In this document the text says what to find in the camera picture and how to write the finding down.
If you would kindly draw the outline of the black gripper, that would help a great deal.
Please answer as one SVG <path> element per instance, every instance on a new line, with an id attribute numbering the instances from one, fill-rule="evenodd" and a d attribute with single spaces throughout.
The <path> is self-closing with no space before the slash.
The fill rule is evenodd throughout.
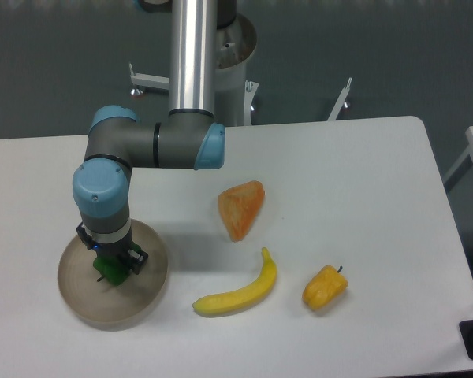
<path id="1" fill-rule="evenodd" d="M 93 250 L 104 258 L 120 259 L 126 269 L 139 275 L 147 264 L 148 253 L 135 243 L 132 243 L 131 222 L 127 221 L 121 228 L 108 234 L 90 230 L 81 222 L 76 227 L 80 241 L 88 250 Z"/>

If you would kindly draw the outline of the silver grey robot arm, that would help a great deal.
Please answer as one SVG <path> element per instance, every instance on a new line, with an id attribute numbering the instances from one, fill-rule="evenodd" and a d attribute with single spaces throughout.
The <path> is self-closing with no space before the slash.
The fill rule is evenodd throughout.
<path id="1" fill-rule="evenodd" d="M 219 169 L 225 128 L 215 120 L 216 35 L 237 18 L 235 1 L 174 1 L 165 124 L 142 124 L 121 106 L 93 118 L 83 163 L 73 174 L 81 242 L 126 273 L 148 255 L 132 241 L 128 193 L 134 168 Z"/>

